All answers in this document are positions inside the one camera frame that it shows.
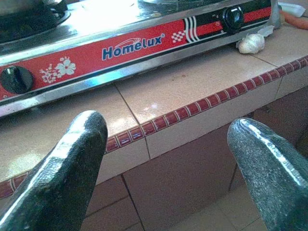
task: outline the black knob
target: black knob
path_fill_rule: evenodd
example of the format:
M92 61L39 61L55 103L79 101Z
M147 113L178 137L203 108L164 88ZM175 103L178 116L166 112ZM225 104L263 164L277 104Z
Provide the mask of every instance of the black knob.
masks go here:
M31 90L33 76L21 66L9 66L2 71L0 82L8 92L23 94Z
M239 6L234 6L226 9L224 13L224 19L227 26L231 30L238 30L242 27L244 23L244 14Z

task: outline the homelux logo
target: homelux logo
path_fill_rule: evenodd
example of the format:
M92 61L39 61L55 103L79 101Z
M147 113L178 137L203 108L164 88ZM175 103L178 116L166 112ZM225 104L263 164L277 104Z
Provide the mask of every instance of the homelux logo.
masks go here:
M142 49L147 49L149 47L154 47L162 44L162 38L165 34L161 34L154 38L130 38L114 47L103 48L102 60L112 59L113 57L118 57L121 55L129 54L135 51L140 51Z

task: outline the carrot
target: carrot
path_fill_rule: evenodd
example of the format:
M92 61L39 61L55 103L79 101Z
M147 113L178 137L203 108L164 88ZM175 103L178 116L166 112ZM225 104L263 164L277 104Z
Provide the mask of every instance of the carrot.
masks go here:
M308 30L308 21L302 18L296 18L287 12L280 10L280 13L284 16L285 21L299 29Z

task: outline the checkered flag design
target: checkered flag design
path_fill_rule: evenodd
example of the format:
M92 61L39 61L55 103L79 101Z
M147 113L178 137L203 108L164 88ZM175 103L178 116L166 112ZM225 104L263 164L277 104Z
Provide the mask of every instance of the checkered flag design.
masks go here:
M176 42L181 42L184 36L185 36L185 33L183 31L179 31L177 33L173 33L171 38L172 38L173 43L176 43Z

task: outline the white flower design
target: white flower design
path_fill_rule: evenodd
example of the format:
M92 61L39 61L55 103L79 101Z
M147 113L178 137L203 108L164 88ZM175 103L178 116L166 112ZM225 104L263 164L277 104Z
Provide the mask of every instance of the white flower design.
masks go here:
M60 62L52 69L52 64L45 70L41 69L39 72L43 74L42 79L45 83L53 83L57 78L61 78L64 75L72 75L76 70L76 65L71 63L69 57L60 58Z
M56 70L59 70L59 73L64 76L65 74L67 75L72 75L74 74L74 71L76 70L76 65L71 63L69 59L65 59L62 64L58 64L55 67Z

